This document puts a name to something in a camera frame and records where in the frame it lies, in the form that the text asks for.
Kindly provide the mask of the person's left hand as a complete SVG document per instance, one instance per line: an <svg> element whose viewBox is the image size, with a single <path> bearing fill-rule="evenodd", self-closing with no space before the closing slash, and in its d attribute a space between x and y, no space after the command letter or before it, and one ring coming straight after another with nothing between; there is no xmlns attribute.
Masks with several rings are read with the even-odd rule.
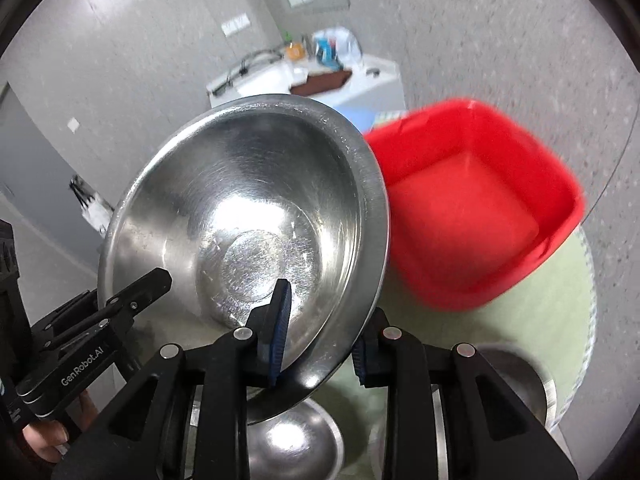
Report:
<svg viewBox="0 0 640 480"><path fill-rule="evenodd" d="M79 408L74 423L81 431L86 431L98 416L99 411L88 390L78 396ZM70 440L67 428L57 420L38 420L22 430L29 447L47 463L56 464L62 460L62 446Z"/></svg>

